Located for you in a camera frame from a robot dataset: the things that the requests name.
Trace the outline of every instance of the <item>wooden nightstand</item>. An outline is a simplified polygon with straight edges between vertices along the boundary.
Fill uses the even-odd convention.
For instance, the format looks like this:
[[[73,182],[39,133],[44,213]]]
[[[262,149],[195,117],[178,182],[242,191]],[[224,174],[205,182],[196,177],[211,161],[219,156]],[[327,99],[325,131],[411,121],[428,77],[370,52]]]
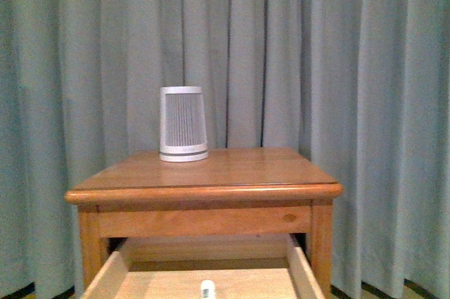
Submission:
[[[333,199],[341,193],[291,148],[237,148],[191,163],[138,152],[65,199],[79,210],[86,286],[108,258],[109,238],[307,233],[309,262],[327,293]]]

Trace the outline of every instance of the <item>table top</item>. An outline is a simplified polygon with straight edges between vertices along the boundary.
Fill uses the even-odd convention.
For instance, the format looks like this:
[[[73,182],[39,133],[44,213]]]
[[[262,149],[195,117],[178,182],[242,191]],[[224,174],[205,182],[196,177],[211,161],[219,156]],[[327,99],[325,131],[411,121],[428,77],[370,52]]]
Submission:
[[[69,190],[71,204],[155,201],[279,201],[334,198],[342,187],[291,148],[212,149],[170,163],[140,151]]]

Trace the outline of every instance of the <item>curtain fold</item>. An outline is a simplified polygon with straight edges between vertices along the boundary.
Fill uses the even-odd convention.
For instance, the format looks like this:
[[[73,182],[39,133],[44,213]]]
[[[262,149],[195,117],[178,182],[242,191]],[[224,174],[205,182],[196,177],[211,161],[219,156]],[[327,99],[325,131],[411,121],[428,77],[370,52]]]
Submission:
[[[449,0],[312,5],[312,158],[345,185],[333,283],[448,298]]]
[[[211,147],[290,146],[344,185],[333,285],[400,298],[409,279],[450,298],[450,0],[2,0],[0,14],[0,296],[81,295],[65,191],[158,149],[160,87],[200,85]]]

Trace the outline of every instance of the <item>silver speaker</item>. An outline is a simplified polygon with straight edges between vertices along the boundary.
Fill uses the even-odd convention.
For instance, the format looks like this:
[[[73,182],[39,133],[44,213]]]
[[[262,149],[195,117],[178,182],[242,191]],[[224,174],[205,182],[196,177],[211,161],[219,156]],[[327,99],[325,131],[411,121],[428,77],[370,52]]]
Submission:
[[[163,87],[160,159],[190,162],[208,156],[202,87]]]

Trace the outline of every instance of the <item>open drawer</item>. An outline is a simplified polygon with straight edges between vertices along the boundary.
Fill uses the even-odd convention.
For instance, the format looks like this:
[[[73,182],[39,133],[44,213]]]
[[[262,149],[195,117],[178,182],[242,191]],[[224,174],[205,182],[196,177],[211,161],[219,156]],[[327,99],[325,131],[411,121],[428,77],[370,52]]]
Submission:
[[[128,238],[83,299],[200,298],[210,279],[217,299],[324,299],[302,249],[288,234]]]

